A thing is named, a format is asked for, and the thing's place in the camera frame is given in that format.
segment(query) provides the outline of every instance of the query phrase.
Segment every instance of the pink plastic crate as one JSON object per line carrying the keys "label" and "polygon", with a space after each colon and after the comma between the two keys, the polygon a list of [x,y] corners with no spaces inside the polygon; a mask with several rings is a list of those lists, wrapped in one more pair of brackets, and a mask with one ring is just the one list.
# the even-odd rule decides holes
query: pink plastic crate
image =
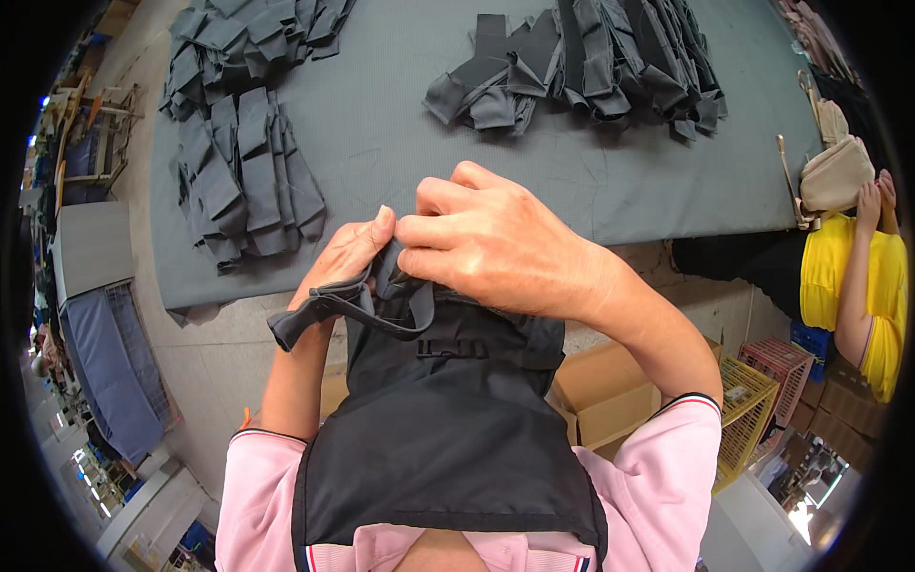
{"label": "pink plastic crate", "polygon": [[787,426],[801,399],[813,366],[813,354],[778,338],[745,343],[740,347],[741,362],[779,383],[775,407],[776,423]]}

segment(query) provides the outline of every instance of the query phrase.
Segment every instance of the hand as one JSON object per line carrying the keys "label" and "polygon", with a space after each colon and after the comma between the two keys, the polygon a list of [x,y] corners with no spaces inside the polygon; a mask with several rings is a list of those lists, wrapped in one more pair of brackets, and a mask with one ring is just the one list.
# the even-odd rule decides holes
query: hand
{"label": "hand", "polygon": [[450,181],[423,179],[416,215],[400,219],[395,234],[407,274],[494,308],[582,319],[592,296],[612,289],[609,251],[572,232],[528,189],[469,161]]}
{"label": "hand", "polygon": [[883,210],[896,210],[896,186],[893,184],[893,176],[886,169],[880,171],[877,186],[880,188]]}
{"label": "hand", "polygon": [[359,275],[391,240],[394,224],[394,211],[382,205],[374,221],[349,222],[341,226],[302,280],[289,309],[298,309],[308,299],[311,288]]}
{"label": "hand", "polygon": [[880,191],[874,181],[868,181],[858,191],[857,231],[872,235],[879,221]]}

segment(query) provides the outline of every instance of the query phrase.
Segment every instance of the factory floor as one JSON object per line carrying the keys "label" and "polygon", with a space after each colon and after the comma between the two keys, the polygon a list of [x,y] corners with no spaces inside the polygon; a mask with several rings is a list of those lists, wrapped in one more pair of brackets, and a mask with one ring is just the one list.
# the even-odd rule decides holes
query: factory floor
{"label": "factory floor", "polygon": [[[222,493],[229,437],[243,421],[243,408],[260,407],[275,342],[266,319],[285,309],[292,293],[238,300],[181,328],[162,306],[156,281],[149,224],[149,168],[153,124],[167,71],[168,26],[188,0],[144,0],[123,34],[108,45],[87,95],[101,87],[137,83],[143,89],[138,111],[145,114],[131,133],[128,165],[113,195],[130,210],[135,291],[148,338],[163,379],[175,397],[181,422],[166,443],[214,499],[201,520],[215,526]],[[716,283],[677,275],[661,243],[613,249],[652,286],[670,299],[724,352],[736,354],[745,340],[774,335],[788,338],[790,322],[762,292],[735,282]],[[585,350],[606,338],[580,324],[566,328],[565,351]],[[328,364],[346,360],[346,337],[338,323]]]}

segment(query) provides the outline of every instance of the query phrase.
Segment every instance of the pink polo shirt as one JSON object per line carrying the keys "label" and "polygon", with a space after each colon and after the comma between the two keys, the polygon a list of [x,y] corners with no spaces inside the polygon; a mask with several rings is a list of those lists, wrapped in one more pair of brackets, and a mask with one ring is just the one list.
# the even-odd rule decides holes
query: pink polo shirt
{"label": "pink polo shirt", "polygon": [[[572,447],[607,515],[603,569],[692,571],[715,482],[721,417],[717,405],[685,395],[639,427],[614,462]],[[244,429],[226,456],[216,568],[223,572],[296,569],[290,523],[299,439]],[[353,546],[312,545],[311,570],[392,572],[424,529],[362,526]],[[597,570],[595,549],[570,533],[464,533],[490,572]]]}

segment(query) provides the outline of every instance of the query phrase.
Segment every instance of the plastic crate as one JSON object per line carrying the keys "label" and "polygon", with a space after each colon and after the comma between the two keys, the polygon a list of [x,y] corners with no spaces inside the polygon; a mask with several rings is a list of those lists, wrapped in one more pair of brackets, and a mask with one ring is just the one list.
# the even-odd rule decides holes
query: plastic crate
{"label": "plastic crate", "polygon": [[725,401],[721,405],[722,427],[734,423],[752,409],[759,403],[760,395],[769,390],[778,390],[777,383],[745,363],[738,362],[733,356],[725,356],[720,367],[721,383],[725,390]]}
{"label": "plastic crate", "polygon": [[747,464],[766,428],[779,390],[779,384],[774,380],[731,356],[726,356],[721,362],[721,381],[725,388],[726,407],[731,401],[727,397],[728,393],[739,393],[733,391],[739,387],[747,391],[741,396],[742,402],[730,408],[731,415],[740,412],[737,418],[726,423],[722,417],[721,447],[718,449],[712,494],[718,493],[740,476],[740,471]]}
{"label": "plastic crate", "polygon": [[788,426],[813,366],[813,354],[786,341],[766,338],[741,346],[739,359],[779,383],[773,409],[775,421],[779,426]]}
{"label": "plastic crate", "polygon": [[801,346],[813,354],[813,367],[809,379],[819,383],[823,380],[826,364],[826,347],[833,332],[805,326],[801,322],[791,323],[791,343]]}

